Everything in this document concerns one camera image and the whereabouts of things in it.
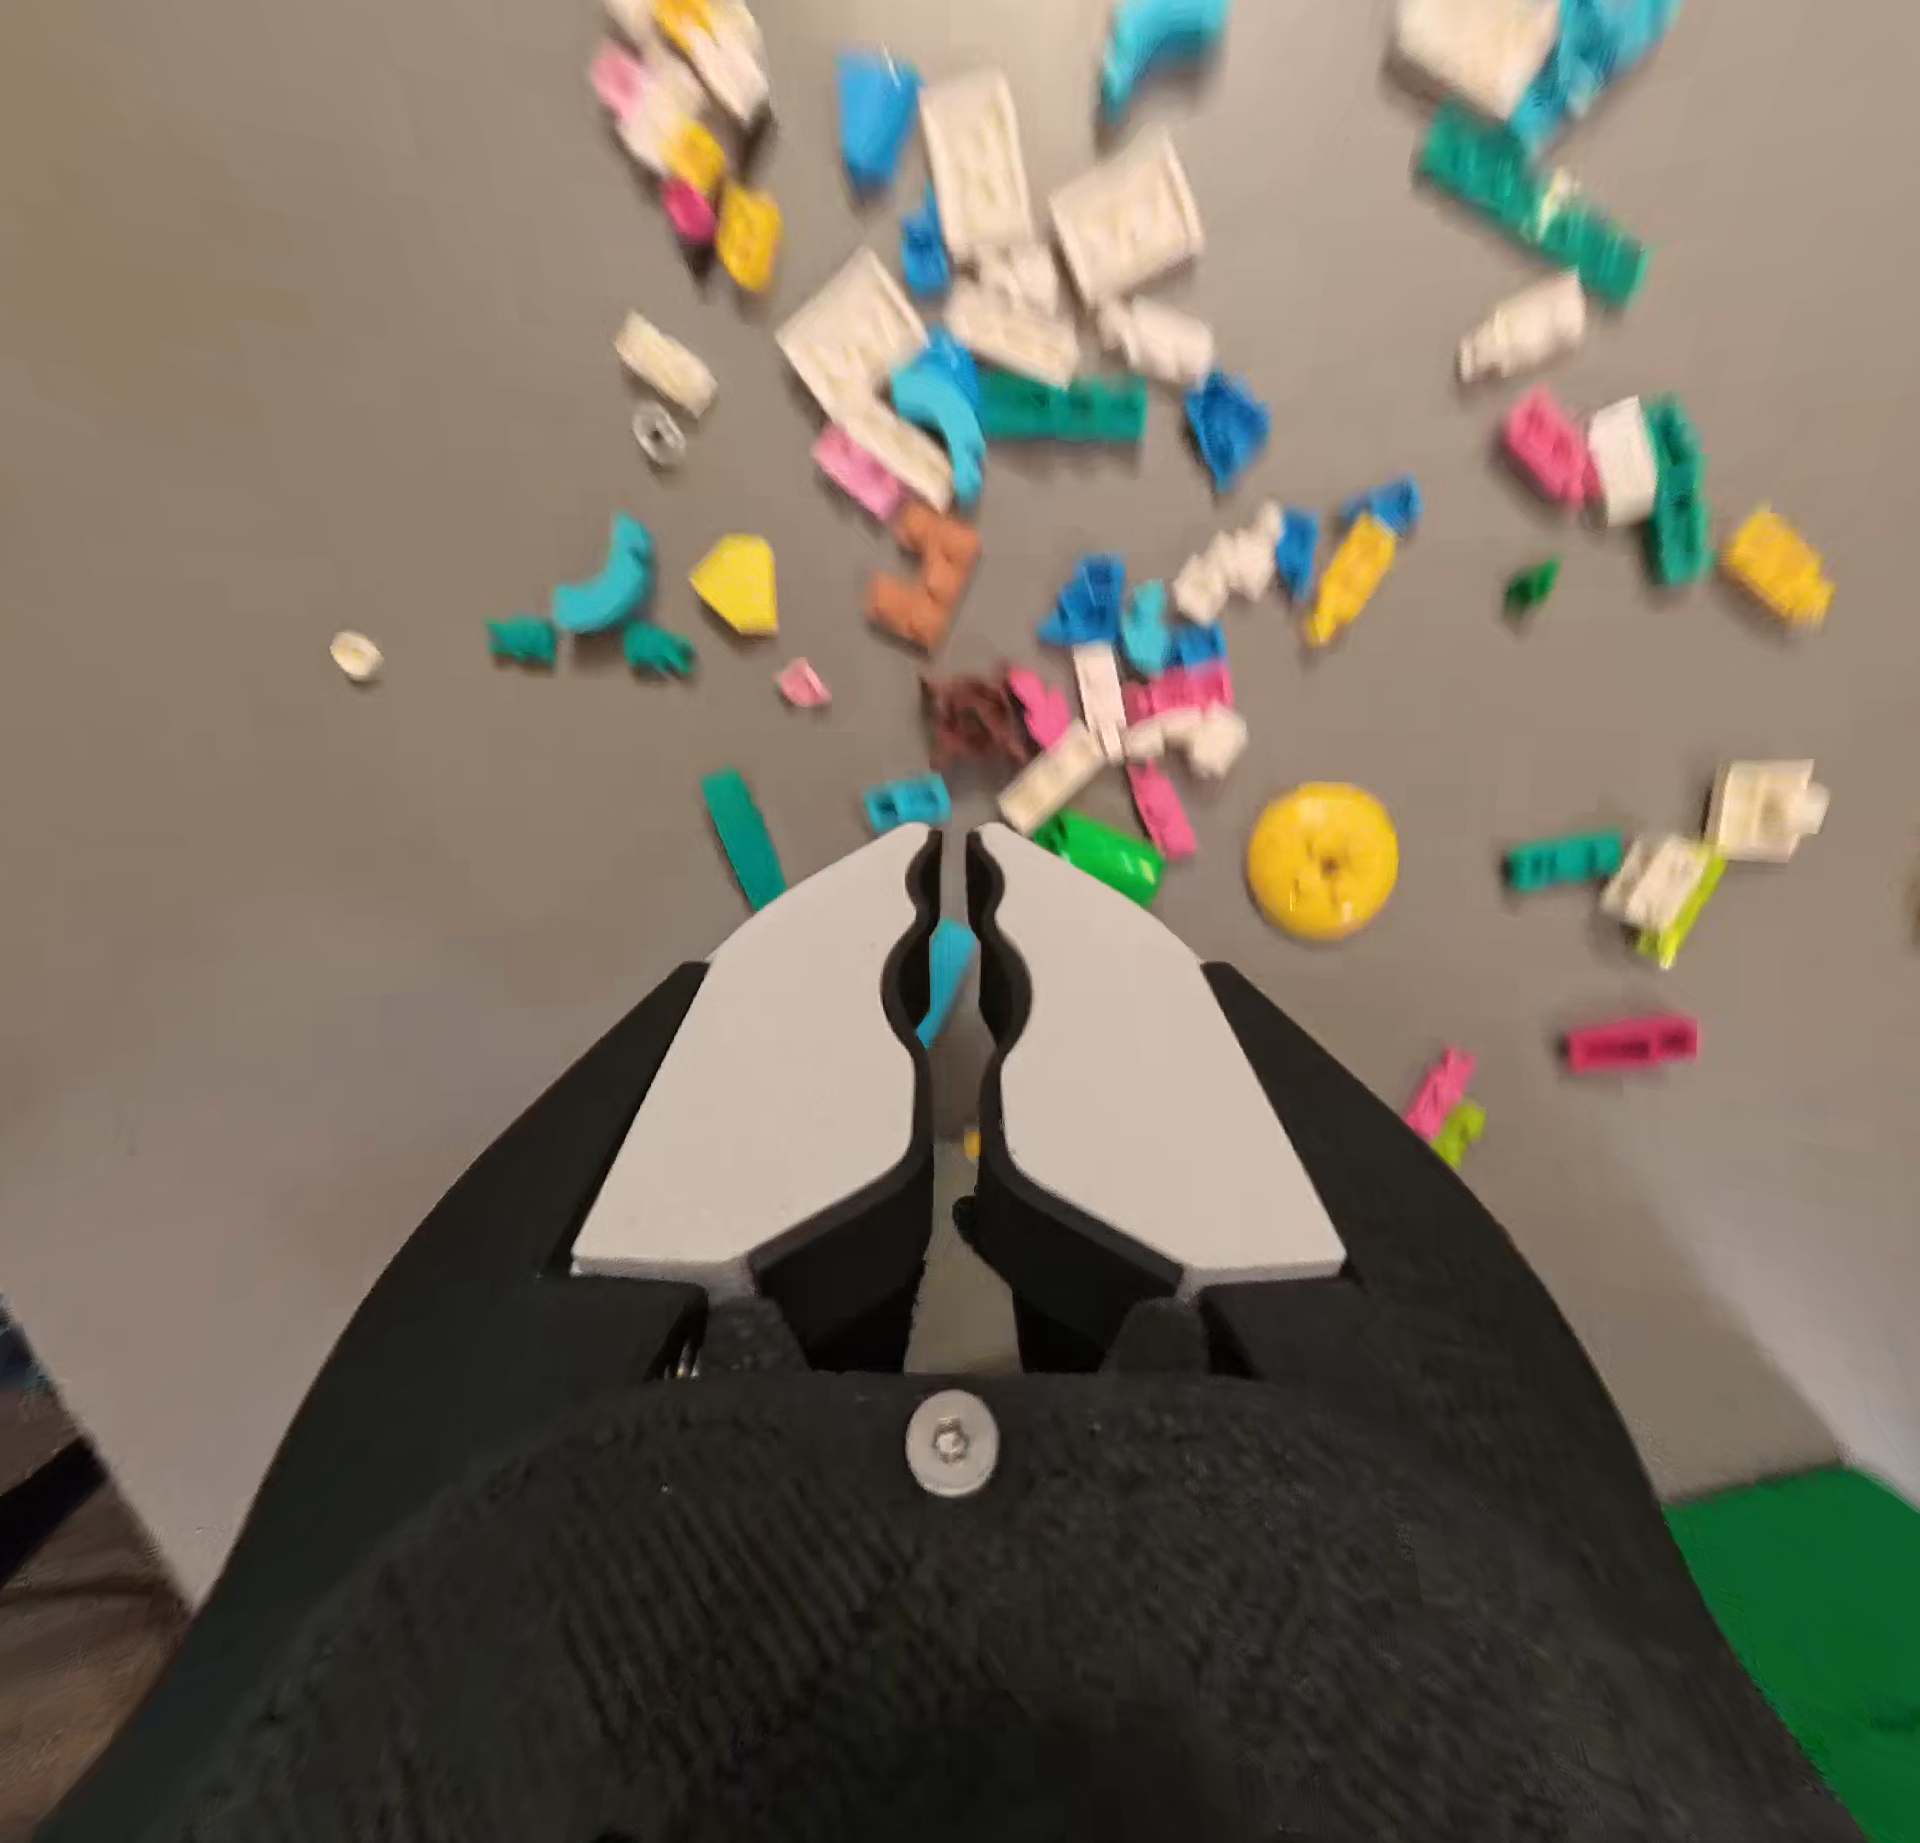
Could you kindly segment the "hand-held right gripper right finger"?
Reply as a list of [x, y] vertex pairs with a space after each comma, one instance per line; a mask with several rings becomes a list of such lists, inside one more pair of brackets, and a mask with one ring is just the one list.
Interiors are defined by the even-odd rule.
[[1141, 1302], [1319, 1283], [1346, 1243], [1203, 959], [1006, 825], [968, 835], [977, 1089], [968, 1245], [1020, 1367], [1099, 1369]]

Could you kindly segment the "lego bricks group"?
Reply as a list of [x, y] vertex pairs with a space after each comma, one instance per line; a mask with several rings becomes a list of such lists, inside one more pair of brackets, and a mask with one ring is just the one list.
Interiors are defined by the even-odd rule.
[[[1197, 841], [1181, 784], [1188, 790], [1232, 788], [1235, 768], [1261, 775], [1257, 810], [1246, 826], [1244, 881], [1241, 896], [1257, 905], [1261, 917], [1283, 930], [1285, 941], [1315, 950], [1337, 950], [1343, 943], [1370, 941], [1387, 916], [1396, 925], [1394, 905], [1403, 905], [1403, 877], [1412, 865], [1414, 883], [1432, 881], [1438, 861], [1434, 837], [1412, 835], [1414, 855], [1407, 855], [1408, 812], [1418, 815], [1432, 803], [1438, 810], [1447, 783], [1423, 775], [1414, 783], [1396, 777], [1397, 792], [1381, 795], [1381, 783], [1359, 781], [1352, 772], [1308, 770], [1326, 764], [1326, 744], [1288, 739], [1288, 781], [1268, 781], [1264, 750], [1279, 744], [1257, 717], [1281, 688], [1281, 661], [1303, 664], [1306, 681], [1288, 713], [1312, 735], [1323, 723], [1319, 708], [1303, 708], [1319, 688], [1332, 688], [1336, 666], [1354, 653], [1356, 626], [1381, 602], [1396, 557], [1408, 542], [1419, 551], [1423, 515], [1434, 526], [1434, 491], [1418, 469], [1410, 475], [1365, 477], [1367, 489], [1350, 493], [1332, 509], [1332, 537], [1323, 533], [1319, 502], [1292, 504], [1268, 500], [1275, 491], [1254, 491], [1261, 502], [1246, 502], [1246, 515], [1232, 515], [1232, 528], [1208, 531], [1206, 542], [1188, 542], [1188, 557], [1159, 568], [1159, 553], [1146, 555], [1144, 535], [1126, 530], [1117, 517], [1126, 508], [1144, 508], [1119, 500], [1113, 508], [1101, 497], [1126, 540], [1086, 540], [1073, 548], [1099, 555], [1073, 557], [1075, 568], [1057, 570], [1060, 582], [1044, 582], [1053, 560], [1035, 548], [1039, 537], [1020, 522], [1020, 555], [1002, 544], [1009, 564], [1044, 562], [1037, 573], [1022, 575], [1020, 593], [1037, 595], [1048, 586], [1046, 622], [1031, 626], [1035, 641], [1029, 657], [1053, 653], [1066, 677], [1035, 677], [1028, 662], [958, 662], [946, 668], [937, 661], [948, 646], [955, 619], [968, 608], [969, 586], [977, 582], [977, 486], [995, 473], [999, 448], [1000, 482], [988, 482], [988, 509], [1000, 524], [1026, 502], [1020, 489], [1033, 491], [1062, 475], [1091, 475], [1133, 488], [1141, 473], [1142, 438], [1159, 404], [1148, 400], [1153, 386], [1162, 393], [1181, 393], [1179, 435], [1190, 446], [1206, 473], [1204, 491], [1213, 508], [1234, 506], [1235, 489], [1246, 491], [1244, 475], [1259, 469], [1261, 449], [1272, 440], [1274, 411], [1261, 400], [1261, 384], [1248, 384], [1248, 373], [1221, 367], [1213, 335], [1201, 329], [1186, 313], [1175, 315], [1157, 302], [1159, 284], [1173, 282], [1173, 295], [1186, 302], [1197, 273], [1193, 260], [1203, 249], [1199, 213], [1179, 174], [1175, 145], [1162, 143], [1164, 129], [1139, 122], [1130, 103], [1152, 96], [1157, 76], [1166, 71], [1188, 80], [1172, 87], [1184, 103], [1212, 100], [1217, 87], [1208, 80], [1219, 67], [1217, 45], [1234, 43], [1230, 25], [1234, 0], [1117, 0], [1102, 12], [1106, 43], [1101, 74], [1081, 87], [1077, 41], [1082, 23], [1073, 16], [1086, 0], [906, 0], [920, 16], [887, 25], [875, 10], [900, 0], [862, 0], [864, 16], [849, 14], [846, 29], [920, 29], [933, 36], [926, 54], [940, 58], [933, 69], [951, 67], [953, 54], [1019, 54], [1028, 60], [1031, 45], [1039, 80], [1062, 85], [1062, 116], [1091, 127], [1086, 149], [1099, 165], [1095, 176], [1073, 196], [1077, 214], [1073, 244], [1059, 204], [1044, 211], [1044, 198], [1029, 196], [1029, 173], [1020, 162], [1015, 94], [1002, 83], [997, 63], [993, 74], [922, 80], [904, 58], [918, 49], [898, 49], [900, 36], [873, 36], [840, 51], [840, 111], [844, 158], [835, 169], [846, 176], [849, 211], [887, 211], [895, 153], [917, 143], [922, 151], [917, 209], [900, 214], [902, 264], [906, 284], [889, 269], [880, 273], [873, 249], [876, 238], [862, 238], [858, 260], [849, 264], [851, 284], [846, 307], [855, 315], [842, 322], [824, 318], [833, 309], [824, 295], [818, 313], [818, 342], [807, 335], [804, 318], [785, 338], [789, 373], [776, 384], [767, 375], [767, 393], [780, 387], [793, 393], [809, 422], [822, 431], [816, 438], [816, 468], [822, 488], [858, 504], [858, 515], [884, 535], [889, 553], [900, 537], [900, 555], [889, 555], [862, 591], [862, 617], [876, 637], [876, 648], [889, 650], [887, 662], [906, 661], [920, 672], [915, 703], [924, 713], [927, 748], [922, 759], [948, 764], [955, 779], [977, 783], [993, 777], [1006, 790], [999, 803], [986, 803], [989, 821], [999, 819], [1053, 850], [1066, 861], [1090, 870], [1097, 881], [1117, 886], [1119, 894], [1153, 906], [1164, 888], [1166, 866], [1190, 870]], [[1591, 327], [1596, 311], [1622, 315], [1620, 306], [1634, 298], [1645, 271], [1647, 251], [1632, 224], [1620, 224], [1620, 211], [1607, 198], [1592, 196], [1563, 169], [1541, 154], [1540, 138], [1527, 118], [1534, 109], [1532, 71], [1549, 61], [1549, 80], [1556, 87], [1556, 67], [1563, 54], [1587, 56], [1589, 32], [1598, 74], [1580, 69], [1569, 74], [1578, 102], [1591, 105], [1609, 82], [1620, 82], [1643, 47], [1660, 40], [1674, 0], [1445, 0], [1436, 1], [1434, 27], [1445, 25], [1456, 43], [1434, 47], [1434, 74], [1414, 82], [1416, 92], [1459, 98], [1463, 87], [1478, 96], [1474, 69], [1483, 49], [1501, 80], [1499, 65], [1518, 67], [1516, 87], [1523, 127], [1507, 127], [1503, 109], [1469, 102], [1447, 102], [1423, 112], [1428, 129], [1408, 169], [1423, 207], [1448, 200], [1458, 211], [1452, 227], [1465, 229], [1467, 209], [1474, 222], [1501, 227], [1509, 251], [1532, 251], [1552, 267], [1549, 284], [1520, 291], [1489, 327], [1465, 342], [1456, 377], [1448, 386], [1474, 389], [1520, 380], [1518, 373], [1571, 347]], [[776, 120], [776, 105], [764, 94], [764, 51], [758, 32], [745, 16], [742, 0], [634, 0], [632, 16], [616, 25], [627, 0], [598, 5], [607, 16], [611, 40], [596, 56], [596, 87], [609, 102], [603, 120], [609, 138], [618, 136], [634, 151], [634, 174], [641, 153], [649, 167], [665, 163], [660, 193], [667, 202], [696, 189], [709, 191], [707, 240], [683, 236], [689, 258], [714, 260], [713, 222], [718, 220], [718, 255], [747, 280], [758, 271], [774, 273], [780, 213], [776, 198], [760, 196], [762, 183], [731, 180], [722, 171], [722, 145], [696, 109], [700, 87], [692, 72], [713, 56], [707, 74], [720, 82], [722, 54], [738, 56], [742, 87], [751, 98], [738, 107], [747, 120], [740, 142], [731, 136], [731, 169], [753, 156], [762, 127]], [[1707, 595], [1698, 586], [1718, 577], [1727, 588], [1720, 601], [1744, 604], [1738, 617], [1742, 635], [1762, 650], [1762, 630], [1780, 637], [1818, 630], [1833, 586], [1822, 577], [1820, 557], [1811, 553], [1780, 515], [1745, 517], [1740, 531], [1722, 531], [1711, 502], [1711, 451], [1702, 449], [1698, 411], [1683, 395], [1645, 393], [1607, 398], [1598, 413], [1585, 406], [1569, 413], [1550, 386], [1532, 380], [1532, 389], [1505, 402], [1499, 424], [1487, 426], [1487, 460], [1467, 468], [1474, 477], [1501, 469], [1516, 477], [1514, 489], [1530, 491], [1540, 500], [1532, 520], [1558, 517], [1596, 530], [1596, 540], [1612, 555], [1629, 544], [1643, 553], [1645, 591], [1636, 591], [1645, 608], [1678, 608]], [[585, 659], [609, 675], [618, 673], [634, 686], [702, 686], [702, 670], [691, 637], [660, 622], [660, 537], [634, 520], [614, 517], [607, 564], [585, 586], [563, 586], [561, 602], [550, 610], [518, 611], [488, 630], [490, 673], [550, 686], [558, 666], [567, 659]], [[1716, 890], [1724, 890], [1729, 870], [1758, 877], [1789, 865], [1795, 846], [1806, 846], [1816, 830], [1827, 794], [1820, 786], [1820, 757], [1767, 763], [1764, 755], [1720, 755], [1733, 744], [1733, 721], [1765, 721], [1780, 735], [1780, 695], [1747, 670], [1729, 682], [1724, 664], [1705, 668], [1693, 662], [1656, 664], [1652, 657], [1632, 664], [1607, 644], [1601, 648], [1607, 677], [1600, 670], [1589, 677], [1594, 686], [1576, 686], [1578, 677], [1541, 668], [1541, 692], [1501, 695], [1499, 713], [1487, 724], [1461, 719], [1454, 701], [1485, 677], [1469, 677], [1461, 659], [1458, 688], [1450, 682], [1448, 704], [1439, 697], [1419, 695], [1412, 681], [1396, 682], [1394, 701], [1374, 703], [1370, 715], [1403, 744], [1421, 741], [1447, 764], [1439, 775], [1454, 779], [1499, 774], [1489, 744], [1532, 755], [1572, 743], [1576, 748], [1605, 748], [1620, 763], [1627, 748], [1647, 748], [1652, 724], [1700, 721], [1713, 728], [1700, 743], [1683, 741], [1691, 752], [1682, 772], [1704, 781], [1693, 783], [1704, 804], [1704, 826], [1652, 823], [1645, 812], [1620, 817], [1609, 808], [1581, 804], [1576, 774], [1558, 763], [1534, 774], [1554, 790], [1558, 817], [1549, 823], [1545, 801], [1529, 803], [1525, 823], [1514, 823], [1516, 810], [1499, 801], [1496, 815], [1501, 830], [1492, 841], [1479, 830], [1474, 810], [1465, 826], [1459, 810], [1448, 806], [1448, 848], [1458, 845], [1459, 859], [1474, 855], [1478, 899], [1498, 888], [1505, 905], [1532, 905], [1549, 897], [1572, 905], [1598, 928], [1594, 943], [1609, 957], [1634, 956], [1632, 968], [1642, 990], [1652, 992], [1652, 970], [1667, 970], [1682, 959], [1693, 928], [1702, 914], [1713, 914]], [[1809, 961], [1818, 983], [1813, 999], [1800, 994], [1807, 985], [1733, 990], [1707, 996], [1698, 1008], [1663, 990], [1652, 1007], [1647, 996], [1631, 1007], [1554, 1008], [1572, 1021], [1558, 1025], [1545, 1041], [1554, 1076], [1574, 1087], [1667, 1087], [1676, 1076], [1714, 1098], [1707, 1151], [1720, 1167], [1720, 1151], [1740, 1163], [1753, 1158], [1773, 1171], [1793, 1158], [1809, 1169], [1833, 1165], [1833, 1110], [1820, 1087], [1833, 1067], [1833, 1014], [1847, 1014], [1836, 1001], [1827, 978], [1833, 956], [1824, 950], [1829, 919], [1815, 916], [1822, 905], [1807, 905], [1800, 885], [1789, 890], [1785, 910], [1767, 912], [1765, 937], [1787, 934], [1780, 954], [1771, 948], [1742, 950], [1747, 976], [1765, 976], [1773, 985], [1782, 956], [1789, 963]]]

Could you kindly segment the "light blue curved lego piece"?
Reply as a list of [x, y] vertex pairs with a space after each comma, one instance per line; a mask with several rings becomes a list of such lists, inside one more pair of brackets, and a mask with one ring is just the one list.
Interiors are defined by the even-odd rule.
[[957, 1012], [977, 957], [973, 927], [944, 917], [929, 937], [927, 950], [927, 1008], [918, 1023], [918, 1041], [931, 1052], [944, 1038], [948, 1021]]

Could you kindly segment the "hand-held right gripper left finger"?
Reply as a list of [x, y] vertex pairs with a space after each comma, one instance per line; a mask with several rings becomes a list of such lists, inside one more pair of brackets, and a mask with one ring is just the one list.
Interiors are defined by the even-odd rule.
[[771, 1302], [818, 1369], [900, 1365], [933, 1223], [929, 943], [944, 834], [880, 835], [705, 961], [570, 1271]]

